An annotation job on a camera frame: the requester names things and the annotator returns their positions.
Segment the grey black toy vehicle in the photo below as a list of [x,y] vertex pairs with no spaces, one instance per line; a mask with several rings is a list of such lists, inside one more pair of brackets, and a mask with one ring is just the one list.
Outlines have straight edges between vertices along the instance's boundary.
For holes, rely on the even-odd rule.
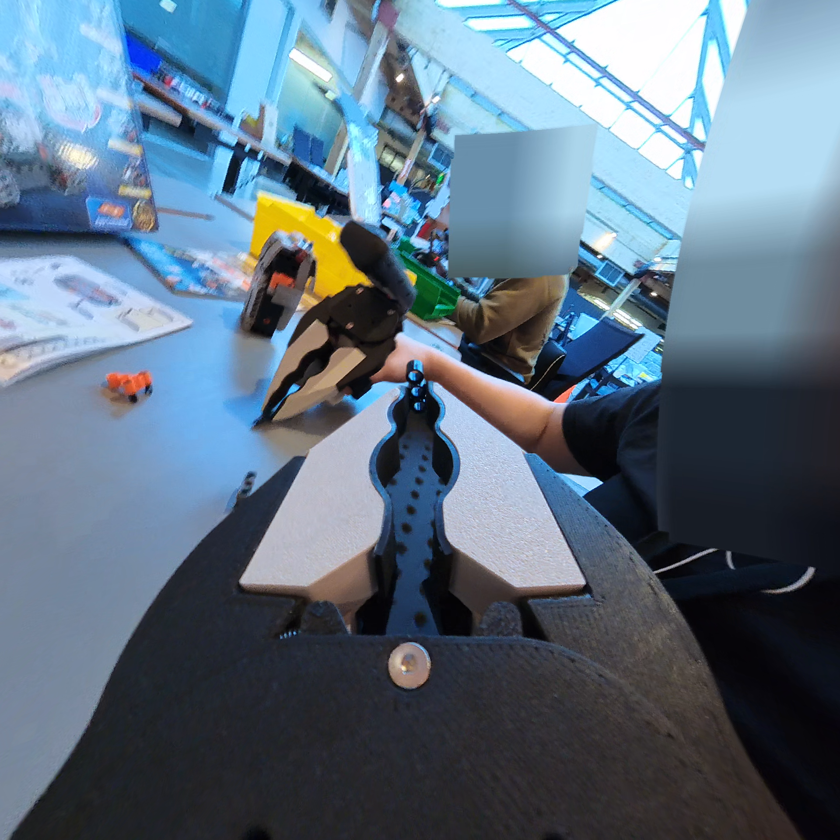
[[269,339],[283,330],[302,295],[313,289],[316,268],[312,242],[300,233],[278,230],[269,236],[252,276],[240,328]]

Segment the black office chair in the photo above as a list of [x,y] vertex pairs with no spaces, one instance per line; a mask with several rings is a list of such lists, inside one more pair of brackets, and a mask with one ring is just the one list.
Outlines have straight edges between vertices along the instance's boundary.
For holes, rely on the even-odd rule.
[[553,401],[643,337],[642,332],[602,319],[564,347],[549,340],[538,357],[528,388]]

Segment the open instruction booklet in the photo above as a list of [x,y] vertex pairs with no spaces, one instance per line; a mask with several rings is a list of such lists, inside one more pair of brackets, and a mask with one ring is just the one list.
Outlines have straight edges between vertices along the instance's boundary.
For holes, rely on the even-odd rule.
[[75,257],[1,261],[1,386],[193,321]]

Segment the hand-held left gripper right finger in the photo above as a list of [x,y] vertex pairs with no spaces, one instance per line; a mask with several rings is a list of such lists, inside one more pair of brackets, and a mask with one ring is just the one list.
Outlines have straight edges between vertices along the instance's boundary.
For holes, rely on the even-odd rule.
[[585,594],[586,580],[519,446],[439,384],[436,429],[453,473],[437,533],[449,571],[439,618],[471,635],[495,602]]

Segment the yellow plastic bin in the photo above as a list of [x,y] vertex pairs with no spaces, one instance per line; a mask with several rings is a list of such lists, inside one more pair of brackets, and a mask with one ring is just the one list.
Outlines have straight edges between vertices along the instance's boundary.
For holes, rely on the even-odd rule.
[[258,257],[268,237],[277,230],[300,234],[312,242],[317,262],[311,291],[314,297],[323,299],[348,286],[371,286],[367,277],[354,267],[340,244],[341,224],[328,217],[318,216],[313,206],[260,192],[249,253]]

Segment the blue cover manual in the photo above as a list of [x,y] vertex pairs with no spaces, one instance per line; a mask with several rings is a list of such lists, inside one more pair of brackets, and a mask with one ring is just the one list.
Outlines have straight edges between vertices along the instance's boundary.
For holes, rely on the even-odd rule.
[[244,301],[257,259],[247,253],[176,248],[136,236],[123,243],[175,294]]

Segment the blue toy box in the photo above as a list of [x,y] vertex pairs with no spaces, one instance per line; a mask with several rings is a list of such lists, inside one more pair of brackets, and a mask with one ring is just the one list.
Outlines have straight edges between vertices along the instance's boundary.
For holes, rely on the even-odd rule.
[[119,3],[1,2],[1,229],[158,228]]

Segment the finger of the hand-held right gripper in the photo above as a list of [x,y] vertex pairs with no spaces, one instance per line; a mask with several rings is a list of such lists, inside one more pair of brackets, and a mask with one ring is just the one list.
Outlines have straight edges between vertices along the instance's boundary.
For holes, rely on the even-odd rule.
[[285,421],[296,417],[310,408],[340,397],[341,391],[350,383],[372,376],[374,359],[361,349],[352,346],[339,347],[330,354],[325,368],[307,378],[292,391],[306,373],[309,366],[328,349],[323,345],[316,350],[305,351],[301,346],[289,349],[280,361],[269,386],[269,421]]
[[269,385],[269,390],[254,422],[254,427],[271,422],[280,409],[283,400],[289,395],[292,386],[306,373],[310,363],[329,348],[329,328],[319,320],[313,320],[306,329],[287,346],[280,364]]

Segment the black studded panel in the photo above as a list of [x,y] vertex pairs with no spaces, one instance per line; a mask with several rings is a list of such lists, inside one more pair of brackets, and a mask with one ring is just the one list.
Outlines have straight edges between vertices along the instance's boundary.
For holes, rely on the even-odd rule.
[[410,411],[377,465],[388,505],[384,550],[376,558],[380,590],[366,606],[366,632],[470,635],[471,612],[450,591],[454,557],[441,508],[456,473],[452,448],[427,415]]

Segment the green plastic bin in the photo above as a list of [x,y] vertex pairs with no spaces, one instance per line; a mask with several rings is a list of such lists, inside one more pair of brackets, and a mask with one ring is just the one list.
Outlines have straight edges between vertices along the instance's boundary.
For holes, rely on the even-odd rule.
[[413,257],[415,248],[409,238],[401,238],[392,249],[414,277],[416,299],[411,313],[424,321],[449,318],[455,311],[459,290]]

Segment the person's right hand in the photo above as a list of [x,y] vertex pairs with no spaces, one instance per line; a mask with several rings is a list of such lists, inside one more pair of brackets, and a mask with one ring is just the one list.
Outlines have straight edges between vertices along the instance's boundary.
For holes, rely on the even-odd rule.
[[425,365],[429,351],[433,348],[400,332],[395,336],[395,348],[385,359],[383,366],[371,377],[372,384],[399,383],[405,381],[407,366],[413,362]]

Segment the person's black shirt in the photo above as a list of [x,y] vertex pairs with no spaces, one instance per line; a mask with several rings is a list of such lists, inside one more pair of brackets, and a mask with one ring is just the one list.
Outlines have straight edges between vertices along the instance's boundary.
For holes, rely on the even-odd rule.
[[658,383],[566,405],[586,499],[662,581],[751,761],[803,838],[839,837],[838,566],[777,563],[655,530]]

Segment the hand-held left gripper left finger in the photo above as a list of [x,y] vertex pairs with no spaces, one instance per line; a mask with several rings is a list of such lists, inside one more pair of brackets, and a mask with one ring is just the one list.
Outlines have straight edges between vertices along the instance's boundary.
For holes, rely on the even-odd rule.
[[355,614],[377,590],[371,552],[385,504],[371,477],[375,447],[392,432],[393,387],[312,447],[239,584],[247,592],[335,604]]

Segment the white tilted board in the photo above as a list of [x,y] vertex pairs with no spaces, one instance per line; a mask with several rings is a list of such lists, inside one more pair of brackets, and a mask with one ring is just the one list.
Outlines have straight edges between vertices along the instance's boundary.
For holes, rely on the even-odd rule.
[[377,128],[370,124],[360,105],[347,93],[336,99],[348,134],[347,171],[352,219],[379,227],[382,221],[382,197],[376,145]]

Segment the orange connector piece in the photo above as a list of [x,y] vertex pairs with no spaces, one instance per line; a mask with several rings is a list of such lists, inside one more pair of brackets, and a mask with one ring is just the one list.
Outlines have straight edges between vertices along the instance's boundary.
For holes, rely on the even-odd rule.
[[153,392],[153,380],[149,371],[137,373],[109,373],[102,384],[103,389],[122,399],[136,404],[141,396],[149,396]]

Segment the person's right forearm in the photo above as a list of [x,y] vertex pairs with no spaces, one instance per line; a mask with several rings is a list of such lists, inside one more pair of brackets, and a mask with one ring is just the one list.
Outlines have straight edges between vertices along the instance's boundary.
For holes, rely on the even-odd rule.
[[565,404],[481,373],[437,350],[415,350],[431,381],[441,385],[524,452],[561,474],[588,476],[565,439]]

